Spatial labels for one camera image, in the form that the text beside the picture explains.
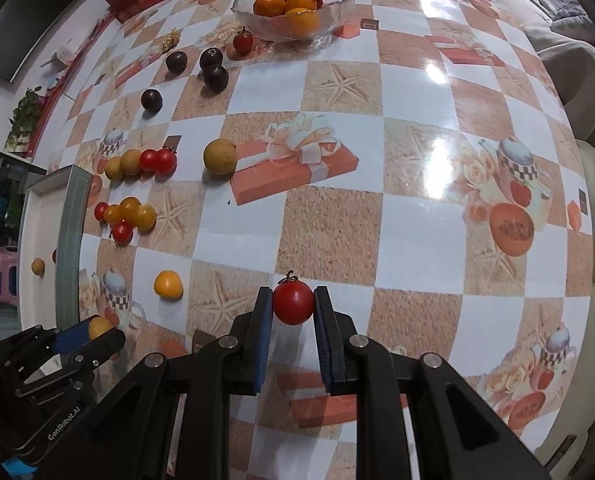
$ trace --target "potted plant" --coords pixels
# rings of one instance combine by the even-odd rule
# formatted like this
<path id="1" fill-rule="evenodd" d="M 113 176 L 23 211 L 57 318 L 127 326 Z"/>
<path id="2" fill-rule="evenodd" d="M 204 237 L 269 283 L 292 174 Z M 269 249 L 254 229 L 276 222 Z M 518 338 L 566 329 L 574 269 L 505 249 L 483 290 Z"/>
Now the potted plant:
<path id="1" fill-rule="evenodd" d="M 9 152 L 26 151 L 47 99 L 45 96 L 38 95 L 41 89 L 41 86 L 36 86 L 33 90 L 27 88 L 24 97 L 20 99 L 14 110 L 13 119 L 9 119 L 11 132 L 6 138 L 6 149 Z"/>

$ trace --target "tray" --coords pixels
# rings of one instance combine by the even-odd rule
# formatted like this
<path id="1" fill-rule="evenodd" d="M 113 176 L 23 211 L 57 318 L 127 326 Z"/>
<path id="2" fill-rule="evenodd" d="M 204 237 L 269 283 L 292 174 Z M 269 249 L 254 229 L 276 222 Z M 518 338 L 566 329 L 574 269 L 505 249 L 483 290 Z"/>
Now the tray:
<path id="1" fill-rule="evenodd" d="M 66 166 L 33 184 L 26 193 L 18 247 L 18 315 L 23 330 L 40 324 L 67 329 L 79 322 L 78 269 L 86 199 L 93 175 Z M 57 250 L 56 263 L 52 253 Z M 31 263 L 42 258 L 41 278 Z M 60 368 L 57 358 L 42 368 Z"/>

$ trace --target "green leaves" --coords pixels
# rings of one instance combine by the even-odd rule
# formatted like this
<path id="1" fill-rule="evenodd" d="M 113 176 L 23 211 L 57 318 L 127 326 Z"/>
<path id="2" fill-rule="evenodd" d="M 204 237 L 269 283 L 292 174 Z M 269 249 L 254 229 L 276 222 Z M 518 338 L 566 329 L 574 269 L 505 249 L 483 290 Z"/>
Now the green leaves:
<path id="1" fill-rule="evenodd" d="M 40 96 L 37 93 L 41 89 L 41 86 L 36 86 L 33 90 L 26 89 L 24 97 L 20 99 L 17 108 L 14 110 L 13 119 L 9 119 L 12 125 L 12 134 L 30 134 L 37 126 L 42 116 Z"/>

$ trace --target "yellow fruit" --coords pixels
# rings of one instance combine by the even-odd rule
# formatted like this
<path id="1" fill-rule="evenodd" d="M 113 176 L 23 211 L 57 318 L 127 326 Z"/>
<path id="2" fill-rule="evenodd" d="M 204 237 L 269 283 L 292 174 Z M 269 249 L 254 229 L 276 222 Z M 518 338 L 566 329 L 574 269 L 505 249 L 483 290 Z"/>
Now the yellow fruit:
<path id="1" fill-rule="evenodd" d="M 125 175 L 137 175 L 142 171 L 140 168 L 140 150 L 127 150 L 120 157 L 120 168 Z"/>
<path id="2" fill-rule="evenodd" d="M 320 18 L 312 10 L 291 9 L 286 15 L 289 17 L 287 29 L 298 39 L 308 38 L 320 28 Z"/>
<path id="3" fill-rule="evenodd" d="M 31 272 L 36 276 L 44 276 L 44 260 L 42 258 L 36 258 L 32 261 Z"/>
<path id="4" fill-rule="evenodd" d="M 254 14 L 274 18 L 284 13 L 284 0 L 255 0 Z"/>
<path id="5" fill-rule="evenodd" d="M 230 140 L 211 140 L 204 148 L 204 165 L 210 173 L 215 175 L 233 173 L 237 164 L 236 146 Z"/>
<path id="6" fill-rule="evenodd" d="M 120 218 L 135 224 L 134 215 L 136 209 L 140 206 L 140 200 L 134 196 L 127 196 L 120 202 Z"/>
<path id="7" fill-rule="evenodd" d="M 120 215 L 119 205 L 112 204 L 104 210 L 104 221 L 107 222 L 107 224 L 113 225 L 118 223 L 120 220 L 122 220 L 122 216 Z"/>
<path id="8" fill-rule="evenodd" d="M 103 333 L 108 332 L 113 328 L 111 321 L 105 317 L 96 316 L 89 322 L 88 333 L 89 340 L 93 341 L 96 337 L 101 336 Z"/>
<path id="9" fill-rule="evenodd" d="M 104 167 L 104 174 L 109 180 L 122 180 L 124 172 L 120 164 L 121 159 L 119 156 L 112 156 L 107 160 L 106 166 Z"/>
<path id="10" fill-rule="evenodd" d="M 291 9 L 317 10 L 315 0 L 287 0 L 284 4 L 284 14 Z"/>
<path id="11" fill-rule="evenodd" d="M 156 224 L 158 215 L 152 205 L 143 204 L 133 213 L 133 223 L 141 233 L 150 231 Z"/>
<path id="12" fill-rule="evenodd" d="M 165 300 L 179 300 L 184 294 L 182 280 L 174 270 L 163 270 L 153 284 L 153 290 Z"/>

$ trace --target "glass bowl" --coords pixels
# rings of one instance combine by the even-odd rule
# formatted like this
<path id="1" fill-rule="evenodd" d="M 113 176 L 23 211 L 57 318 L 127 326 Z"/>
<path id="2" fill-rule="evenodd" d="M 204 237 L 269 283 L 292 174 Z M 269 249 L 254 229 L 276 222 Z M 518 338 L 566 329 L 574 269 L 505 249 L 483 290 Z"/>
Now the glass bowl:
<path id="1" fill-rule="evenodd" d="M 236 0 L 231 7 L 233 14 L 252 35 L 267 41 L 310 40 L 332 33 L 349 19 L 355 0 L 324 0 L 321 9 L 304 14 L 267 18 L 253 13 L 255 0 Z"/>

